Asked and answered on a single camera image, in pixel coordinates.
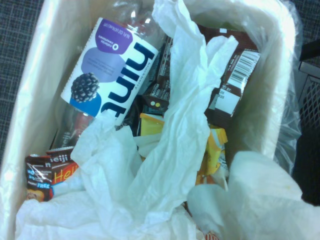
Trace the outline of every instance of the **purple label section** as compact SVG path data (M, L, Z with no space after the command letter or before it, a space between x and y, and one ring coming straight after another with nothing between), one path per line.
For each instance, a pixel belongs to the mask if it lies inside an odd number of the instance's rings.
M118 55L100 51L97 47L89 49L82 61L84 74L94 73L100 83L111 83L122 77L126 62Z
M102 19L95 34L98 49L105 53L124 54L132 41L131 32L106 19Z

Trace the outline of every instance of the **chocolate bar wrapper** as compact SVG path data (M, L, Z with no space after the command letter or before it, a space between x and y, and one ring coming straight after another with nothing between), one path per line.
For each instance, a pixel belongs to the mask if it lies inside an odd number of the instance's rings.
M79 167L78 164L70 158L73 149L73 147L64 147L46 152L46 154L49 155L52 171L51 198L55 195L58 185L72 176Z
M166 38L163 53L160 59L158 73L154 84L142 95L145 103L152 109L165 112L169 106L170 98L170 56L173 39Z
M49 201L51 188L51 163L49 156L30 155L25 158L26 199Z
M211 102L205 111L209 124L226 129L244 94L247 82L260 59L260 54L257 46L245 32L225 28L207 28L200 25L199 30L207 43L217 36L226 38L234 36L239 42L225 74L221 78L220 89L215 89L212 92Z
M260 59L260 54L257 46L245 32L225 28L208 28L201 25L198 27L207 43L214 37L224 36L229 38L231 35L239 42L221 78L220 88L213 90L210 104L205 111L209 124L226 129L244 94L247 82ZM168 37L155 84L149 87L143 95L150 108L161 112L165 112L169 106L170 49L172 44L172 39Z

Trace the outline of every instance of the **plastic water bottle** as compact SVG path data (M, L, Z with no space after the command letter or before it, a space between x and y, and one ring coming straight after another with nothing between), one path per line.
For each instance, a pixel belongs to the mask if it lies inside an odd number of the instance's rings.
M164 42L141 0L116 1L104 11L67 81L66 101L52 148L74 146L103 111L120 126Z

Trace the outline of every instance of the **blackberry illustration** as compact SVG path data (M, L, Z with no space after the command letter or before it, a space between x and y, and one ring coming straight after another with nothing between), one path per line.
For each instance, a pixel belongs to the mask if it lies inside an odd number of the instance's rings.
M71 97L78 103L91 101L97 96L99 80L92 73L84 73L78 76L71 87Z

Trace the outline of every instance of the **crumpled napkin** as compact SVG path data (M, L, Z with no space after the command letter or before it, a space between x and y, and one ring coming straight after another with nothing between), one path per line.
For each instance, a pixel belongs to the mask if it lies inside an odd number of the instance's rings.
M204 112L238 42L216 37L206 46L182 0L156 0L153 17L173 37L159 143L142 163L130 128L116 131L103 112L76 144L71 158L79 168L60 195L22 205L16 239L203 239L181 204L210 134Z
M188 194L192 218L220 240L318 240L320 207L301 199L291 176L256 152L239 152L230 168L228 191L216 184Z

